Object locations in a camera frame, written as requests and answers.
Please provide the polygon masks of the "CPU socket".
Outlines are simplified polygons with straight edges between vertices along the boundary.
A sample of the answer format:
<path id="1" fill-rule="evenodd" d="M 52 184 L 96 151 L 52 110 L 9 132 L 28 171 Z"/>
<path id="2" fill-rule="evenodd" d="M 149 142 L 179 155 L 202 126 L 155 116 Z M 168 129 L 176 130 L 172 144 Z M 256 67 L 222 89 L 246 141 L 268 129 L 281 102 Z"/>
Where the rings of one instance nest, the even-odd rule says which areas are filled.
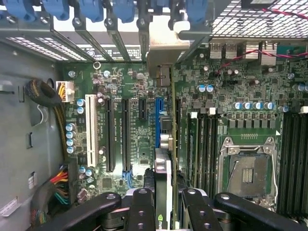
<path id="1" fill-rule="evenodd" d="M 263 143 L 233 141 L 229 156 L 224 158 L 222 192 L 252 200 L 264 207 L 275 206 L 271 159 L 274 145 L 273 137 L 267 137 Z"/>

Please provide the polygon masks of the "blue expansion slot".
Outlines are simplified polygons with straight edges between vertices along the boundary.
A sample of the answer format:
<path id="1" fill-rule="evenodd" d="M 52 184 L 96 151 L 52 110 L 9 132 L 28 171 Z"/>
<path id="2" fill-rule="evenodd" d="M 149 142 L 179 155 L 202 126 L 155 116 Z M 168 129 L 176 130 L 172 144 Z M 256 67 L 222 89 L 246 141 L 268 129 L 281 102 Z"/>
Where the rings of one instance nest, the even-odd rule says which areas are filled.
<path id="1" fill-rule="evenodd" d="M 155 148 L 160 144 L 160 115 L 164 110 L 164 98 L 155 99 Z"/>

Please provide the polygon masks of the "white expansion slot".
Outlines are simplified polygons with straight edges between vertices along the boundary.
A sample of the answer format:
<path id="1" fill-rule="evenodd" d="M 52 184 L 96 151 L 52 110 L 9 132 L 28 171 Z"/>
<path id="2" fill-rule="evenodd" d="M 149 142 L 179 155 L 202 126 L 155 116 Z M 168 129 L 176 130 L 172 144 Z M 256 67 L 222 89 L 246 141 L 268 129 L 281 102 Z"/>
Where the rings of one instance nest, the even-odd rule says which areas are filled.
<path id="1" fill-rule="evenodd" d="M 97 96 L 85 95 L 87 163 L 96 167 L 98 163 L 98 125 L 97 125 Z"/>

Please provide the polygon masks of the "short black expansion slot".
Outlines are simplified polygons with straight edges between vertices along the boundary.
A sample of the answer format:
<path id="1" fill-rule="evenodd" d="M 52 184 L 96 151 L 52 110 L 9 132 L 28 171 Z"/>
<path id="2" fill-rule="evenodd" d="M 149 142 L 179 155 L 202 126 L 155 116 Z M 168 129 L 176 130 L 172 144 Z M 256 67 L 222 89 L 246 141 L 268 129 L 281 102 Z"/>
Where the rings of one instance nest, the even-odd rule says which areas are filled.
<path id="1" fill-rule="evenodd" d="M 139 98 L 139 120 L 147 120 L 147 101 Z"/>

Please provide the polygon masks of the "green motherboard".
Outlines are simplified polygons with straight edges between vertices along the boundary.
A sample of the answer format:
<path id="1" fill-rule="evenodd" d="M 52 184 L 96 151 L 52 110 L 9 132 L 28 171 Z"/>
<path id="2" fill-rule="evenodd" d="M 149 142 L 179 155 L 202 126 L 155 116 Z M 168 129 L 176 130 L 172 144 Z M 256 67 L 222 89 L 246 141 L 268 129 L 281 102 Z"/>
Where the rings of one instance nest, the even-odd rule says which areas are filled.
<path id="1" fill-rule="evenodd" d="M 219 147 L 226 137 L 235 143 L 263 143 L 273 137 L 277 156 L 277 206 L 265 207 L 283 216 L 308 218 L 308 146 L 304 214 L 292 214 L 293 115 L 308 114 L 308 45 L 260 42 L 211 44 L 174 66 L 176 98 L 181 100 L 177 188 L 199 187 L 200 124 L 205 115 L 204 190 L 207 187 L 207 116 L 220 115 Z M 108 190 L 154 187 L 154 80 L 143 63 L 65 64 L 64 81 L 56 86 L 65 102 L 64 131 L 69 158 L 77 160 L 78 192 L 83 203 Z M 98 163 L 87 163 L 85 95 L 97 96 Z M 139 98 L 147 101 L 147 120 L 139 120 Z M 115 168 L 106 171 L 105 100 L 114 106 Z M 130 103 L 130 171 L 122 164 L 122 99 Z M 280 212 L 281 152 L 284 113 L 290 113 L 285 214 Z"/>

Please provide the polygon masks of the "dark grey open PC case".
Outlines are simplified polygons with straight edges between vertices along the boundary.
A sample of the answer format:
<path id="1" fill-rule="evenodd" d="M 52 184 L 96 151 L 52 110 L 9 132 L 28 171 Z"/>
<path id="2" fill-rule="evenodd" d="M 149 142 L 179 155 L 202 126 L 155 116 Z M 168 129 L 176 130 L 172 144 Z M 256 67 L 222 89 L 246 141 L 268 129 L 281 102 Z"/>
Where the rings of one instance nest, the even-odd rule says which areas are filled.
<path id="1" fill-rule="evenodd" d="M 211 44 L 308 45 L 308 0 L 0 0 L 0 231 L 34 231 L 82 204 L 61 205 L 49 182 L 71 159 L 56 84 L 65 64 L 143 63 L 149 73 L 152 22 L 189 41 L 175 65 Z M 190 231 L 182 190 L 169 231 Z"/>

